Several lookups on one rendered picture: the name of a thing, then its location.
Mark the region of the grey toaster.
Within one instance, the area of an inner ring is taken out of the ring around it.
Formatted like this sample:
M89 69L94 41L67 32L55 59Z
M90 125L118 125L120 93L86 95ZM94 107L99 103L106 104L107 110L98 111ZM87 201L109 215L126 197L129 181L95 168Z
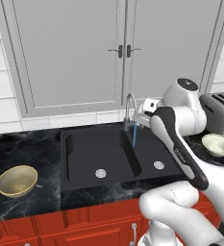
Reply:
M203 94L200 103L207 116L207 130L224 135L224 92Z

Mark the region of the black double sink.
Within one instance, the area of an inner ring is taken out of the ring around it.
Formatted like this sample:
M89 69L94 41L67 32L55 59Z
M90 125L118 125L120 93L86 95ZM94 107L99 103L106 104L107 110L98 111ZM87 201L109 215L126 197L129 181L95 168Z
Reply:
M63 192L181 173L163 144L146 129L124 131L121 123L92 125L61 132Z

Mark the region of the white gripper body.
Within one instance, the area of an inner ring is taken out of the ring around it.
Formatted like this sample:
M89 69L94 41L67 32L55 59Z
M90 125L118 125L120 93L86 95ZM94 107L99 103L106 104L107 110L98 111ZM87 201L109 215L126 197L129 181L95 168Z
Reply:
M153 113L149 111L136 111L133 114L133 121L139 125L149 128L152 116Z

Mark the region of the grey cupboard door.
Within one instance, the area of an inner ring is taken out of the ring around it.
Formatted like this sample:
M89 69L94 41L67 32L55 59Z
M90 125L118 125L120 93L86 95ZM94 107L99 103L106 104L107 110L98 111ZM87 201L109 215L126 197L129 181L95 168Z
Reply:
M122 105L126 0L0 0L29 117Z
M224 43L224 0L126 0L123 93L160 98L179 78L210 89ZM127 58L127 45L140 48Z

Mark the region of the yellow-green bowl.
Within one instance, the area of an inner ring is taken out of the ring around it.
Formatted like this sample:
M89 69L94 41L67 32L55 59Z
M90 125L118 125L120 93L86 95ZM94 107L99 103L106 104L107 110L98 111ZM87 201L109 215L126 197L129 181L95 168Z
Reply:
M0 193L9 198L28 194L36 185L38 173L29 165L18 165L0 175Z

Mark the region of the pale cream bowl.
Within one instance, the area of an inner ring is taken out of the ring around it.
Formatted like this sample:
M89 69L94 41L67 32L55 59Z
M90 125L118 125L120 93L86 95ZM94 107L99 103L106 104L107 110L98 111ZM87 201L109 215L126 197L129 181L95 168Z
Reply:
M202 137L202 144L213 156L224 157L224 135L204 135Z

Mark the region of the red drawer front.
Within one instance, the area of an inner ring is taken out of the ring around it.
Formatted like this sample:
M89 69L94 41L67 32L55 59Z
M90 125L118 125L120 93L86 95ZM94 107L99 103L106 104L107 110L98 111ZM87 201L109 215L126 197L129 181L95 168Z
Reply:
M39 246L32 217L0 221L0 246Z

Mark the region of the silver tap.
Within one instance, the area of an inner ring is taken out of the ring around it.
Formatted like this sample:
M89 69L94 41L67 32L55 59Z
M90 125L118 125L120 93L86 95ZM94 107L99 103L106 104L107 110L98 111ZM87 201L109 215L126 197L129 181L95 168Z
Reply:
M129 116L129 109L130 109L130 102L133 102L134 110L137 111L137 100L136 97L129 93L126 98L126 109L125 109L125 117L124 117L124 131L129 131L129 128L133 126L133 123L130 120Z

